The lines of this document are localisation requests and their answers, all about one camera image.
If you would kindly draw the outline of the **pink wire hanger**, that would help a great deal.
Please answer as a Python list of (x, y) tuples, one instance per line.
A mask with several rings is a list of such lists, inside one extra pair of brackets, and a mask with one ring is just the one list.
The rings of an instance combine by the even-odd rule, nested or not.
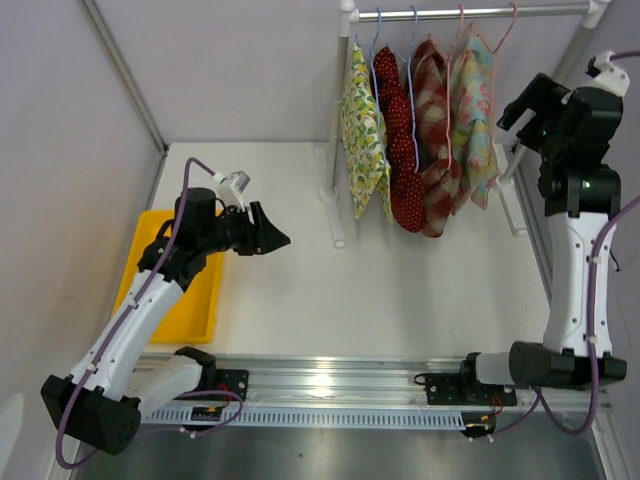
[(452, 93), (452, 83), (451, 83), (451, 72), (452, 72), (452, 65), (454, 63), (453, 61), (453, 56), (456, 52), (456, 48), (457, 48), (457, 44), (459, 42), (460, 36), (462, 34), (462, 30), (464, 27), (464, 22), (465, 22), (465, 13), (464, 13), (464, 6), (462, 4), (458, 4), (458, 26), (457, 26), (457, 30), (454, 36), (453, 41), (451, 42), (450, 48), (448, 50), (448, 53), (445, 57), (446, 60), (446, 97), (445, 97), (445, 120), (446, 120), (446, 125), (445, 125), (445, 140), (446, 140), (446, 152), (447, 152), (447, 166), (446, 166), (446, 170), (449, 171), (451, 169), (451, 165), (452, 165), (452, 161), (453, 161), (453, 147), (452, 147), (452, 140), (451, 140), (451, 117), (452, 117), (452, 113), (451, 113), (451, 93)]
[(494, 112), (495, 112), (495, 86), (496, 86), (496, 65), (497, 65), (497, 57), (498, 54), (509, 37), (514, 25), (517, 22), (519, 15), (519, 6), (515, 2), (509, 3), (509, 10), (511, 13), (511, 21), (508, 28), (504, 31), (502, 37), (498, 41), (498, 43), (492, 47), (483, 37), (481, 32), (475, 27), (474, 23), (471, 23), (469, 26), (470, 34), (475, 37), (482, 45), (483, 51), (487, 54), (487, 58), (489, 62), (487, 63), (488, 72), (490, 73), (490, 89), (489, 93), (489, 123), (493, 125), (494, 123)]

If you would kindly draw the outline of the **floral cloth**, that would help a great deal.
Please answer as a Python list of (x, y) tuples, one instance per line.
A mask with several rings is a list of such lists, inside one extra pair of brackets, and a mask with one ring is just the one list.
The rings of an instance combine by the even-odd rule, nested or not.
[(462, 169), (456, 212), (467, 202), (486, 209), (499, 175), (489, 123), (488, 62), (483, 45), (469, 32), (451, 72), (451, 140), (454, 159)]

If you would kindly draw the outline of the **red plaid skirt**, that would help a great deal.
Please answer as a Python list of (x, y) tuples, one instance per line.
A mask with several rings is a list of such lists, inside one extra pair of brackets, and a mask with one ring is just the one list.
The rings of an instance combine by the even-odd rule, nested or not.
[(449, 217), (455, 214), (462, 169), (453, 159), (451, 169), (446, 170), (445, 55), (435, 40), (428, 37), (417, 47), (414, 62), (417, 138), (424, 187), (422, 233), (438, 238), (443, 235)]

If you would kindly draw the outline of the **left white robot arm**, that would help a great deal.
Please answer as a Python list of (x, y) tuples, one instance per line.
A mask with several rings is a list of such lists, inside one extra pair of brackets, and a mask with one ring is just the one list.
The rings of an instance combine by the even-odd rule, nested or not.
[(266, 255), (290, 245), (257, 201), (226, 205), (204, 187), (182, 191), (173, 218), (144, 249), (125, 299), (85, 357), (66, 376), (51, 375), (41, 397), (57, 429), (57, 460), (65, 437), (111, 455), (124, 451), (144, 417), (173, 399), (218, 395), (213, 355), (176, 350), (161, 368), (131, 381), (156, 328), (205, 269), (210, 256), (233, 251)]

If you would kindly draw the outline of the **yellow plastic tray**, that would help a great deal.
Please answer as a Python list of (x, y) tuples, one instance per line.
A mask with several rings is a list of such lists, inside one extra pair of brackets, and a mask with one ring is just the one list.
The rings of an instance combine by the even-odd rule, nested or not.
[[(171, 210), (144, 211), (138, 220), (112, 313), (127, 295), (143, 250), (150, 244)], [(172, 307), (151, 336), (151, 343), (204, 344), (213, 338), (224, 253), (207, 257), (206, 267), (195, 277), (184, 296)]]

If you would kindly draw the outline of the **red polka dot garment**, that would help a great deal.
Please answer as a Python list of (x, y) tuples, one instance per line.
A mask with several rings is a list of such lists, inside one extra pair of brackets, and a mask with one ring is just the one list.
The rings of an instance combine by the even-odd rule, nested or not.
[(401, 228), (418, 233), (425, 224), (424, 188), (421, 174), (414, 172), (415, 154), (408, 92), (401, 84), (396, 56), (389, 47), (377, 52), (376, 67), (387, 130), (387, 155), (391, 164), (391, 211)]

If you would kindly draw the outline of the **yellow lemon print garment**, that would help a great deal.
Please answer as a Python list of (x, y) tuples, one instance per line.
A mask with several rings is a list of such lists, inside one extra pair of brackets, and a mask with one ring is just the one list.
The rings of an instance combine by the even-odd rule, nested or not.
[(384, 216), (391, 222), (386, 125), (373, 94), (364, 52), (358, 44), (352, 45), (347, 62), (340, 128), (355, 217), (361, 218), (372, 197), (378, 195)]

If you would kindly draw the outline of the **metal clothes rack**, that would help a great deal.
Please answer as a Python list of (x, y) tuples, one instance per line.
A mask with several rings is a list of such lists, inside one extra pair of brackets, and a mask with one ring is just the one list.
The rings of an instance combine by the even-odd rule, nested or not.
[(339, 24), (338, 43), (334, 68), (334, 78), (332, 85), (332, 104), (329, 121), (329, 142), (326, 149), (315, 150), (318, 159), (324, 162), (324, 179), (319, 190), (322, 204), (327, 214), (329, 231), (332, 244), (335, 248), (341, 249), (346, 246), (346, 236), (343, 223), (340, 218), (338, 207), (338, 190), (336, 187), (335, 173), (338, 158), (338, 141), (340, 126), (340, 109), (342, 101), (342, 91), (347, 67), (347, 56), (349, 42), (351, 38), (351, 28), (358, 24), (374, 22), (376, 24), (384, 22), (411, 21), (417, 23), (427, 20), (453, 20), (453, 19), (484, 19), (484, 18), (507, 18), (512, 13), (517, 13), (523, 17), (553, 17), (553, 16), (579, 16), (581, 18), (579, 27), (571, 38), (561, 62), (554, 75), (561, 77), (569, 68), (568, 61), (577, 53), (580, 44), (586, 42), (590, 32), (598, 26), (604, 12), (610, 5), (608, 1), (575, 1), (556, 3), (549, 5), (523, 5), (516, 8), (511, 6), (500, 7), (478, 7), (478, 8), (449, 8), (427, 10), (401, 10), (366, 12), (356, 7), (353, 1), (341, 1), (339, 3)]

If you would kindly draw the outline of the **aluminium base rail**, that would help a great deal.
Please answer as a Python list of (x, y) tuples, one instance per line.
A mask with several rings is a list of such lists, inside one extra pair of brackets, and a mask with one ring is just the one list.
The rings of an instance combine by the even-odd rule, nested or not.
[(404, 409), (426, 407), (419, 373), (455, 373), (458, 358), (363, 359), (340, 357), (216, 356), (221, 368), (249, 372), (252, 406)]

